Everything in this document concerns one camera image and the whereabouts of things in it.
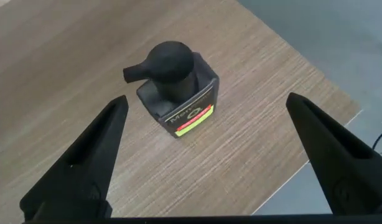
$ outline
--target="black cable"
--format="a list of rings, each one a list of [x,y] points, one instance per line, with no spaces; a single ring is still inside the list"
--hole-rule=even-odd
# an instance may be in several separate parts
[[[376,139],[375,143],[373,143],[373,146],[372,146],[372,149],[375,150],[376,148],[376,145],[378,144],[378,142],[380,141],[380,139],[382,138],[382,133],[379,135],[379,137]]]

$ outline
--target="wooden table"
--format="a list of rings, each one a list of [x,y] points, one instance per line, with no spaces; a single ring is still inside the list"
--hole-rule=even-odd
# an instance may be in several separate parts
[[[174,139],[122,68],[179,40],[220,76],[217,112]],[[247,215],[306,161],[289,92],[346,123],[358,106],[236,1],[13,0],[0,8],[0,223],[109,100],[129,114],[113,216]]]

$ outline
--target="gray floor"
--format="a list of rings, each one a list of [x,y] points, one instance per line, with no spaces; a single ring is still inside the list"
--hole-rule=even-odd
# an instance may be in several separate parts
[[[382,0],[239,2],[359,102],[347,128],[371,146],[382,132]],[[309,164],[255,214],[296,213],[330,213]]]

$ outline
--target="logo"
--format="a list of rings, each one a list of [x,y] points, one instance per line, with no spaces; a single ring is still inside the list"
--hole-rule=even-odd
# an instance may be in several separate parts
[[[193,118],[195,115],[197,115],[202,109],[201,108],[196,108],[191,113],[187,116],[188,119]]]

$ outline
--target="pump nozzle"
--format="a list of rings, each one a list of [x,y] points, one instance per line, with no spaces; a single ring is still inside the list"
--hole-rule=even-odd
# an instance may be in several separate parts
[[[181,42],[167,41],[155,46],[142,63],[123,69],[123,77],[127,83],[143,79],[175,83],[192,70],[192,51]]]
[[[198,91],[193,53],[183,43],[167,41],[155,46],[138,65],[123,69],[127,83],[150,79],[167,100],[182,103]]]

